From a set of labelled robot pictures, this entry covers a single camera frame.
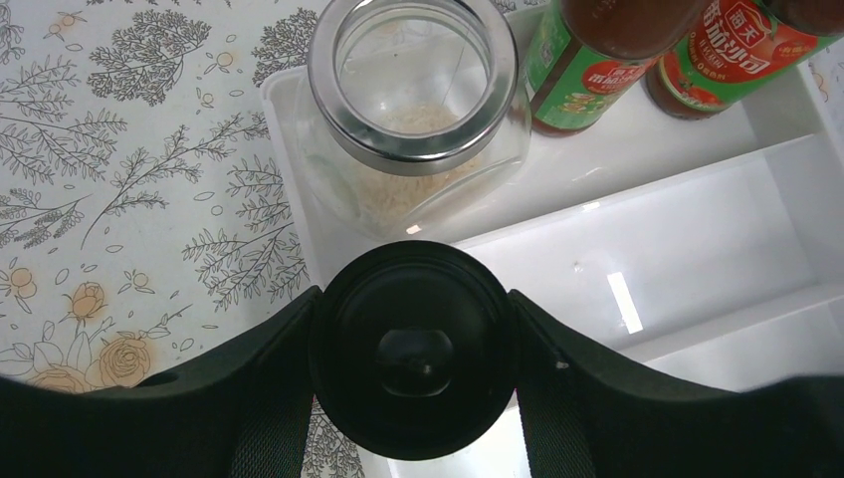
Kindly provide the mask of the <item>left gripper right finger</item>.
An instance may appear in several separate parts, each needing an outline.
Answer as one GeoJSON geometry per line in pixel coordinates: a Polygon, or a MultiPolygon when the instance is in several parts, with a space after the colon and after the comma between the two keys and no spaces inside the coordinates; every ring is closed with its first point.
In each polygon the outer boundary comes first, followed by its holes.
{"type": "Polygon", "coordinates": [[[519,291],[517,396],[534,477],[839,477],[843,379],[742,392],[677,378],[567,327],[519,291]]]}

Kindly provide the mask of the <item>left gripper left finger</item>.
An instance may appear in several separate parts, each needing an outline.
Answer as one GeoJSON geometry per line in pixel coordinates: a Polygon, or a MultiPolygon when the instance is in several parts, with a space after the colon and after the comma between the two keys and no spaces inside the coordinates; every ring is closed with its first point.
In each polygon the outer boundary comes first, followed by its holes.
{"type": "Polygon", "coordinates": [[[253,329],[133,388],[1,382],[5,477],[297,477],[313,387],[310,287],[253,329]]]}

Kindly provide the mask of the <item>black cap white bean jar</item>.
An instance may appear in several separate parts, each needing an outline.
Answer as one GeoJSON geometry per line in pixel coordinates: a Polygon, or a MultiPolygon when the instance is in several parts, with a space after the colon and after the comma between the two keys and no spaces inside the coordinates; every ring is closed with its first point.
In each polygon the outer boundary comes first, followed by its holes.
{"type": "Polygon", "coordinates": [[[317,300],[309,365],[330,421],[405,461],[455,453],[488,431],[516,388],[520,332],[495,275],[431,241],[379,246],[317,300]]]}

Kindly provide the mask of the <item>white plastic organizer tray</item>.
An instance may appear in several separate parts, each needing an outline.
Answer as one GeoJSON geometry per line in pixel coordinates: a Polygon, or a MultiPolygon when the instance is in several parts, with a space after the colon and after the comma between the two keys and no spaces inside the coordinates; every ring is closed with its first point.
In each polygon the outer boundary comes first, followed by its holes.
{"type": "Polygon", "coordinates": [[[843,370],[843,101],[835,45],[711,119],[632,88],[590,130],[535,135],[509,183],[436,237],[577,331],[730,390],[843,370]]]}

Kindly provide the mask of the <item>clear glass jar metal rim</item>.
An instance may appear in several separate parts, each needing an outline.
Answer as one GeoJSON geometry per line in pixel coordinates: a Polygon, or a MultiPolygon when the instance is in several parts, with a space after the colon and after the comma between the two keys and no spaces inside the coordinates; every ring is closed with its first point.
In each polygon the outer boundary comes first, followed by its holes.
{"type": "Polygon", "coordinates": [[[375,240],[436,235],[528,156],[517,41],[489,1],[332,1],[298,95],[307,189],[375,240]]]}

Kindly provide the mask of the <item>green label sauce bottle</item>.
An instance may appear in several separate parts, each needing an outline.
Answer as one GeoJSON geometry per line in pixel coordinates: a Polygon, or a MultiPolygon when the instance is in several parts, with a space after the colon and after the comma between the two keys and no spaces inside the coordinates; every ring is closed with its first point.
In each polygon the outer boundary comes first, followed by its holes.
{"type": "Polygon", "coordinates": [[[707,7],[697,0],[553,1],[525,55],[534,130],[577,134],[601,116],[707,7]]]}

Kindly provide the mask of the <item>red label sauce bottle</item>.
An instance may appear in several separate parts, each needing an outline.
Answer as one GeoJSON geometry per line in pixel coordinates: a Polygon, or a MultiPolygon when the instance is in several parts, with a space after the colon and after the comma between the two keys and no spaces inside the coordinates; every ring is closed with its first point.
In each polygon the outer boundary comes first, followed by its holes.
{"type": "Polygon", "coordinates": [[[665,114],[707,119],[842,38],[839,0],[715,1],[645,87],[665,114]]]}

